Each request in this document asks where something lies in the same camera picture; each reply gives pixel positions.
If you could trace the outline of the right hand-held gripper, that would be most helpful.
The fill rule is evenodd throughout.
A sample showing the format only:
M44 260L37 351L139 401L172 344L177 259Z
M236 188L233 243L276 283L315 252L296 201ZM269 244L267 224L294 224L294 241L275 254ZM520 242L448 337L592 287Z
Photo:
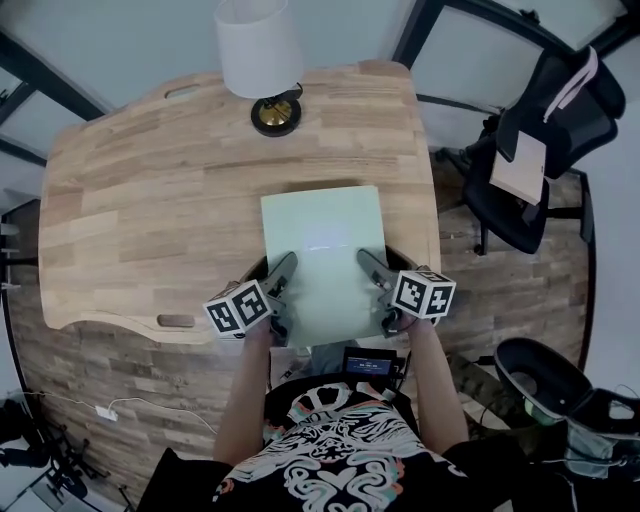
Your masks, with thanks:
M383 291L376 319L385 337L406 330L404 318L436 324L448 315L456 290L456 283L448 277L427 269L392 271L366 249L357 251L356 260Z

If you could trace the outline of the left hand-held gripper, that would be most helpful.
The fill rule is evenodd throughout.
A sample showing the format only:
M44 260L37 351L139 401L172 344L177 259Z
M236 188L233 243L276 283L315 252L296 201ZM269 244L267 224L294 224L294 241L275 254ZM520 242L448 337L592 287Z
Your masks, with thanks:
M291 332L291 318L281 299L298 266L294 252L283 256L268 276L250 273L232 282L203 305L218 339L244 338L250 329L267 319L274 344L285 347Z

